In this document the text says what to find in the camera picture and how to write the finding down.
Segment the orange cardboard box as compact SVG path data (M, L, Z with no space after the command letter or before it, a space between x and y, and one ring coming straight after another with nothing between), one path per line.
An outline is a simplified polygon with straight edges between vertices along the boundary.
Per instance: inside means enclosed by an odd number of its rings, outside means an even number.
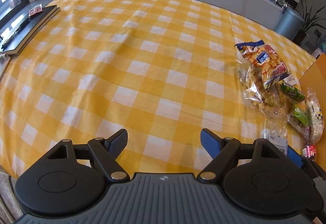
M326 58L322 53L317 60L306 70L300 78L301 88L306 92L307 88L312 88L316 93L325 122L326 110ZM326 165L326 139L325 127L320 140L317 142L317 163L325 170Z

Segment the potted floor plant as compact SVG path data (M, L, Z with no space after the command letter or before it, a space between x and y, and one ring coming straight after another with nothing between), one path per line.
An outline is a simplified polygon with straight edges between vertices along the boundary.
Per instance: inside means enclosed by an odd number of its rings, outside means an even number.
M303 25L300 27L297 35L293 39L293 42L298 46L306 38L311 28L325 29L325 26L320 24L321 21L325 21L325 18L322 18L319 15L320 12L325 9L325 5L313 12L312 7L308 9L307 0L300 0L300 4L302 12L299 13L299 15L303 19Z

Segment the small green snack packet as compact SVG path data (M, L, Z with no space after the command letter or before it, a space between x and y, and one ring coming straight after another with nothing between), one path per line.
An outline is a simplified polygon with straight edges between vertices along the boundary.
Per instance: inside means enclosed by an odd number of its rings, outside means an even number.
M291 106L290 113L287 115L287 123L305 140L309 140L310 124L305 111L297 106Z

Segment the yellow checkered tablecloth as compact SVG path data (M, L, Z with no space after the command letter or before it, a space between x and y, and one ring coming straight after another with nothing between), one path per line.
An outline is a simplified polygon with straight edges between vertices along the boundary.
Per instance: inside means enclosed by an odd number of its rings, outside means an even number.
M262 113L244 100L239 42L264 40L300 78L314 58L277 33L196 0L55 0L60 11L1 79L1 166L20 176L58 141L121 128L129 173L198 173L200 131L250 143Z

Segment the black notebook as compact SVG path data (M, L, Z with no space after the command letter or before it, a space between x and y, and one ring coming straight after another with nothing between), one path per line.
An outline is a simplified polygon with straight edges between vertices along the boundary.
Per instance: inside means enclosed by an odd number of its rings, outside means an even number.
M44 7L41 13L34 17L26 17L15 32L10 33L1 44L1 55L18 56L33 37L60 11L57 5Z

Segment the clear waffle cake packet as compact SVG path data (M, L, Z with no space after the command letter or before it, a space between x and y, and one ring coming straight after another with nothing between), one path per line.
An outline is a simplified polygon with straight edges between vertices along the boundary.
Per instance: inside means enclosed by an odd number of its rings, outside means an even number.
M287 119L289 100L278 83L265 89L254 67L245 61L238 61L238 75L244 100L250 101L269 119Z

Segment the small cola bottle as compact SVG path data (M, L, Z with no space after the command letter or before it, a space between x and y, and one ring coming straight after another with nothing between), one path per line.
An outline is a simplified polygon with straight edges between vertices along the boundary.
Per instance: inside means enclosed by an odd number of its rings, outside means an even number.
M316 161L317 159L317 150L315 145L306 145L304 149L302 149L302 156L310 161Z

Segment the green sausage stick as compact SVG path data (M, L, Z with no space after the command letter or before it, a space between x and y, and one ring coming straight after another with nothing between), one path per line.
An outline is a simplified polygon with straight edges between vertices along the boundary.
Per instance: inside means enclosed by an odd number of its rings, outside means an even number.
M290 97L291 99L297 102L303 102L306 99L304 93L300 89L284 81L280 81L280 88L283 94L285 94L286 96Z

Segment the grey metal trash bin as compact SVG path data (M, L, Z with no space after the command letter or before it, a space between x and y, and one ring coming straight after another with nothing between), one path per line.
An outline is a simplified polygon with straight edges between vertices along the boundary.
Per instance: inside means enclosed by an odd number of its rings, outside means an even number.
M293 40L304 24L304 19L300 13L291 7L286 7L282 12L282 17L276 25L274 32Z

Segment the mimi cracker snack bag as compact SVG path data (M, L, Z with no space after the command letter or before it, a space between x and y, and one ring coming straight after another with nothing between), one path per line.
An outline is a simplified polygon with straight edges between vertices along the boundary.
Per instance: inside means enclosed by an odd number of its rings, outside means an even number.
M235 44L234 47L238 49L245 60L251 63L266 90L291 74L279 54L263 40L241 42Z

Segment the clear checkered candy bag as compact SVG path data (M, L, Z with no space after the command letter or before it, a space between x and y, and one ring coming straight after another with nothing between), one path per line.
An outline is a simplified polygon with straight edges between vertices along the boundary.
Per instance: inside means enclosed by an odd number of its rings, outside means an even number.
M306 108L310 124L310 141L315 145L323 134L324 117L317 95L310 87L307 88Z

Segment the white spicy stick packet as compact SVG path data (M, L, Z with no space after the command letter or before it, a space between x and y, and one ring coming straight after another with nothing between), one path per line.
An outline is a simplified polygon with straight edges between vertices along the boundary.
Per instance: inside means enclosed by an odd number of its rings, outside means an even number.
M276 119L265 119L262 123L260 137L269 140L283 154L288 155L286 122Z

